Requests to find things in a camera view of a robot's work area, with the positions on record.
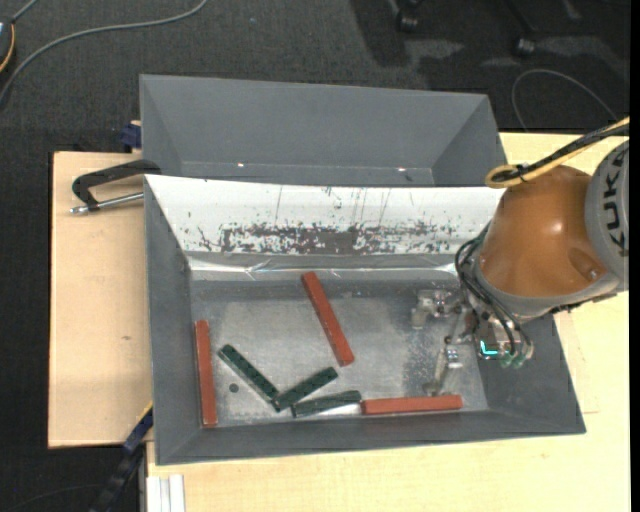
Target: orange bar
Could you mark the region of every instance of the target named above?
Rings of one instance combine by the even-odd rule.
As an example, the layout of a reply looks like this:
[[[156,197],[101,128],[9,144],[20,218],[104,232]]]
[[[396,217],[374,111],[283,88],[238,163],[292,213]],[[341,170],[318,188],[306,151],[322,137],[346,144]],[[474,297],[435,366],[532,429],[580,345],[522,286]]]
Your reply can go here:
[[[329,304],[329,300],[324,293],[318,276],[315,272],[307,272],[302,275],[301,279],[304,289],[307,291],[309,299],[311,299],[313,308],[316,310],[324,333],[327,335],[327,339],[331,344],[333,353],[338,360],[338,364],[340,366],[347,366],[353,363],[355,357],[353,356],[353,352],[351,352],[349,342],[342,332],[342,327],[340,327],[333,308],[331,304]]]
[[[211,361],[209,322],[206,320],[198,320],[195,323],[195,329],[202,426],[205,428],[211,428],[215,427],[218,423],[218,413],[216,412],[216,390],[213,382],[213,362]]]
[[[450,411],[462,408],[460,395],[377,398],[360,403],[362,414],[398,414],[406,412]]]

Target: dark carpet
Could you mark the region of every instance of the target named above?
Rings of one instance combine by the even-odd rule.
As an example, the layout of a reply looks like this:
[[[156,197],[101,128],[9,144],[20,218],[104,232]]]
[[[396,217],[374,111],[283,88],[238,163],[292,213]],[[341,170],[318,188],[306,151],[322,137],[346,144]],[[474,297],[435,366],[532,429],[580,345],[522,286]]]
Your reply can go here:
[[[1,0],[0,16],[25,3]],[[41,0],[18,22],[12,68],[62,35],[196,3]],[[427,0],[411,35],[395,31],[391,0],[210,0],[188,20],[34,61],[0,106],[0,512],[86,510],[119,459],[116,447],[46,449],[50,152],[122,151],[140,73],[481,92],[505,131],[582,133],[628,114],[630,0],[520,4],[542,30],[526,59],[510,53],[518,29],[500,0]],[[133,485],[122,510],[136,501]]]

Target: beige table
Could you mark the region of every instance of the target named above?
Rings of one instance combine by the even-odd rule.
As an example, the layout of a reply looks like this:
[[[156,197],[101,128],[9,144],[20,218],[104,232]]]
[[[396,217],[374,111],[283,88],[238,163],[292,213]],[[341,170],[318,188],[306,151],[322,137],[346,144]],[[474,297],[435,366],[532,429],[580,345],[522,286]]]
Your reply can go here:
[[[504,134],[511,162],[570,141]],[[592,172],[619,141],[569,162]],[[151,398],[142,206],[68,213],[74,177],[135,155],[54,157],[49,445],[122,442]],[[139,190],[113,184],[102,198]],[[187,510],[619,511],[630,508],[628,294],[556,317],[587,434],[197,465]]]

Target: wire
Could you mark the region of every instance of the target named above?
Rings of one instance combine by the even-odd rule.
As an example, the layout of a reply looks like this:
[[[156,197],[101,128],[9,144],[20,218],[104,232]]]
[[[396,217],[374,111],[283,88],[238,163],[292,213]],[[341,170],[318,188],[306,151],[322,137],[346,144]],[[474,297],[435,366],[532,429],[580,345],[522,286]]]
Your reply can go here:
[[[101,34],[103,32],[115,32],[117,30],[133,30],[133,29],[137,29],[137,28],[148,28],[148,27],[157,27],[159,25],[167,25],[169,23],[174,23],[176,21],[182,21],[190,16],[193,16],[194,14],[197,14],[198,12],[200,12],[200,10],[202,10],[202,8],[207,4],[209,0],[201,0],[201,2],[194,7],[193,9],[184,12],[182,14],[178,14],[176,16],[172,16],[170,18],[164,18],[164,19],[160,19],[160,20],[152,20],[152,21],[142,21],[142,22],[137,22],[137,23],[128,23],[128,24],[124,24],[124,25],[109,25],[106,27],[97,27],[97,28],[91,28],[88,30],[82,30],[80,32],[75,32],[73,34],[69,34],[67,36],[63,36],[59,39],[56,39],[55,41],[52,41],[48,44],[46,44],[45,46],[43,46],[42,48],[36,50],[35,52],[33,52],[31,55],[29,55],[29,57],[27,57],[24,62],[22,62],[17,68],[16,70],[11,74],[11,76],[9,77],[9,79],[7,80],[7,83],[4,85],[4,87],[2,89],[0,89],[0,105],[2,105],[2,102],[7,94],[7,92],[9,91],[9,89],[11,88],[11,86],[13,85],[13,82],[15,82],[16,78],[18,77],[18,75],[25,70],[25,68],[31,64],[35,59],[37,59],[38,57],[40,57],[40,55],[42,55],[43,53],[51,50],[52,48],[55,48],[56,46],[59,46],[63,43],[66,43],[68,41],[72,41],[74,39],[79,39],[81,37],[85,37],[85,36],[90,36],[90,35],[94,35],[94,34]]]
[[[38,0],[31,0],[28,4],[26,4],[22,9],[20,9],[17,13],[13,15],[13,22],[18,21],[26,12],[31,9],[34,5],[38,3]]]
[[[521,73],[515,79],[515,81],[513,82],[513,85],[511,86],[511,106],[513,107],[513,110],[514,110],[514,112],[516,114],[516,117],[518,118],[518,122],[520,123],[520,126],[522,126],[522,129],[525,132],[528,132],[529,129],[527,128],[527,126],[525,125],[524,121],[522,120],[522,115],[520,114],[520,109],[518,108],[518,103],[516,101],[516,90],[518,88],[518,85],[522,81],[522,79],[527,77],[527,76],[529,76],[529,75],[551,75],[551,76],[556,76],[556,77],[559,77],[559,78],[563,78],[563,79],[571,82],[572,84],[574,84],[575,86],[579,87],[584,92],[586,92],[594,100],[596,100],[602,106],[602,108],[604,108],[607,111],[607,114],[609,114],[611,116],[611,119],[615,119],[616,121],[618,120],[618,116],[613,112],[613,110],[611,110],[609,108],[609,106],[595,92],[593,92],[586,85],[584,85],[583,83],[579,82],[575,78],[572,78],[569,75],[565,75],[564,73],[560,73],[559,71],[553,71],[551,69],[534,68],[534,69],[529,69],[529,70],[524,71],[523,73]]]
[[[62,494],[63,492],[71,492],[71,491],[79,491],[80,489],[93,489],[96,487],[102,487],[100,484],[91,484],[91,485],[77,485],[75,487],[66,487],[64,489],[58,489],[57,491],[48,492],[46,494],[40,494],[35,496],[34,498],[28,499],[27,501],[23,501],[22,503],[18,503],[9,508],[2,509],[0,512],[13,512],[14,510],[18,510],[19,508],[24,507],[25,505],[29,505],[34,501],[40,501],[45,498],[49,498],[50,496],[55,496],[56,494]]]
[[[567,160],[579,155],[590,146],[600,142],[601,140],[613,135],[628,135],[630,118],[625,117],[622,121],[618,121],[610,126],[599,128],[582,137],[566,144],[560,149],[554,151],[551,155],[544,157],[542,160],[531,165],[500,165],[491,169],[485,177],[485,185],[490,188],[506,188],[519,185],[531,181],[550,170],[554,169]]]
[[[454,264],[463,287],[467,289],[474,297],[488,306],[500,322],[500,325],[502,325],[502,328],[509,338],[509,352],[511,356],[515,356],[517,349],[513,331],[515,330],[516,332],[520,333],[521,339],[525,342],[529,349],[533,347],[531,339],[529,338],[527,333],[522,330],[518,319],[516,319],[515,316],[511,314],[495,296],[493,296],[488,290],[482,288],[475,277],[467,275],[463,268],[463,266],[469,263],[469,259],[472,253],[484,241],[484,237],[489,231],[489,226],[490,224],[487,224],[477,237],[468,240],[467,242],[462,244],[462,246],[460,246],[454,258]],[[509,326],[505,317],[511,321],[513,328]]]

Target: black wire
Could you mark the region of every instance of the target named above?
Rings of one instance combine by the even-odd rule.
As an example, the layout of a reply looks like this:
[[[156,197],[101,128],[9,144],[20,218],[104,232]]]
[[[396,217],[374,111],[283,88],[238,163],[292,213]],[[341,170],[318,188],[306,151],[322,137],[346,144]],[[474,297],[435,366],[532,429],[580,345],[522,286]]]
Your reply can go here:
[[[71,492],[71,491],[79,491],[81,489],[93,489],[95,487],[102,487],[102,485],[100,485],[100,484],[91,484],[91,485],[76,485],[74,487],[65,487],[64,489],[58,489],[57,491],[52,491],[52,492],[47,492],[45,494],[40,494],[40,495],[35,496],[35,497],[31,498],[31,499],[23,501],[22,503],[18,503],[17,505],[13,505],[12,507],[4,508],[0,512],[13,512],[14,510],[18,510],[19,508],[22,508],[25,505],[29,505],[30,503],[33,503],[34,501],[43,500],[45,498],[49,498],[51,496],[55,496],[56,494],[62,494],[64,492]]]
[[[18,21],[22,16],[24,16],[29,9],[31,9],[34,5],[38,3],[39,0],[31,0],[28,4],[26,4],[22,9],[20,9],[17,13],[15,13],[12,17],[13,22]]]
[[[138,29],[138,28],[157,27],[157,26],[160,26],[160,25],[167,25],[169,23],[175,23],[177,21],[182,21],[182,20],[184,20],[184,19],[186,19],[186,18],[188,18],[190,16],[193,16],[194,14],[197,14],[199,11],[201,11],[202,8],[207,4],[208,1],[209,0],[200,0],[198,5],[196,5],[192,9],[190,9],[190,10],[188,10],[186,12],[183,12],[181,14],[178,14],[178,15],[175,15],[175,16],[171,16],[169,18],[163,18],[163,19],[151,20],[151,21],[141,21],[141,22],[134,22],[134,23],[126,23],[126,24],[121,24],[121,25],[109,25],[109,26],[106,26],[106,27],[90,28],[90,29],[87,29],[87,30],[81,30],[80,32],[74,32],[73,34],[69,34],[67,36],[60,37],[60,38],[56,39],[55,41],[51,41],[50,43],[47,43],[43,47],[41,47],[38,50],[36,50],[35,52],[33,52],[31,55],[29,55],[14,70],[14,72],[11,74],[11,76],[9,76],[7,82],[4,84],[4,87],[0,88],[0,106],[2,106],[2,102],[3,102],[4,98],[7,96],[7,93],[9,92],[9,89],[13,85],[13,82],[16,80],[18,75],[24,69],[26,69],[27,66],[29,66],[29,64],[31,64],[40,55],[42,55],[45,52],[48,52],[52,48],[55,48],[56,46],[61,45],[63,43],[66,43],[68,41],[73,41],[75,39],[79,39],[81,37],[90,36],[90,35],[94,35],[94,34],[102,34],[104,32],[115,32],[115,31],[120,31],[120,30],[132,30],[132,29]]]
[[[484,241],[484,237],[489,230],[489,226],[490,224],[487,224],[477,237],[468,240],[460,246],[454,258],[454,265],[458,276],[460,276],[460,281],[463,286],[478,300],[486,304],[492,310],[492,312],[500,322],[500,325],[502,325],[502,328],[507,333],[507,337],[509,338],[510,354],[512,356],[515,356],[516,343],[513,336],[513,330],[520,333],[522,340],[529,347],[532,346],[531,339],[529,338],[527,333],[522,330],[522,326],[520,322],[515,318],[515,316],[511,314],[494,295],[492,295],[488,290],[482,288],[477,279],[467,275],[465,273],[465,270],[462,268],[463,265],[466,265],[469,262],[469,258],[471,257],[473,251]],[[505,320],[505,317],[507,317],[513,323],[513,329],[509,327],[509,324]]]
[[[511,106],[513,107],[513,111],[518,119],[518,122],[520,123],[520,126],[522,126],[522,129],[525,132],[528,132],[529,128],[527,128],[524,121],[522,120],[522,115],[520,114],[520,109],[518,108],[518,102],[516,101],[516,89],[518,88],[518,85],[520,84],[520,82],[529,75],[551,75],[551,76],[556,76],[558,78],[567,80],[568,82],[579,87],[584,92],[586,92],[589,96],[591,96],[597,103],[600,104],[602,108],[604,108],[607,111],[607,114],[609,114],[609,116],[612,119],[618,120],[618,116],[616,116],[615,112],[613,112],[613,110],[600,98],[600,96],[598,96],[595,92],[589,89],[582,82],[579,82],[578,80],[576,80],[573,77],[570,77],[569,75],[560,73],[559,71],[554,71],[552,69],[545,69],[545,68],[534,68],[534,69],[529,69],[527,71],[522,72],[520,75],[518,75],[518,77],[513,81],[513,84],[511,85]]]
[[[504,181],[508,181],[513,178],[520,178],[522,181],[526,181],[525,177],[527,176],[527,174],[540,169],[540,167],[543,167],[553,162],[554,160],[557,160],[558,158],[562,158],[563,156],[573,153],[578,149],[582,149],[586,146],[590,146],[591,144],[595,144],[596,142],[604,140],[607,137],[612,137],[616,135],[628,135],[628,134],[629,134],[629,123],[623,124],[622,126],[618,126],[617,128],[613,128],[613,129],[608,129],[607,126],[603,128],[598,128],[597,130],[587,133],[586,135],[583,135],[579,139],[574,140],[573,142],[567,144],[566,146],[561,147],[555,153],[549,156],[546,156],[542,160],[538,160],[534,164],[531,164],[528,166],[518,165],[513,170],[509,169],[503,172],[499,172],[492,177],[492,181],[494,183],[502,183]]]

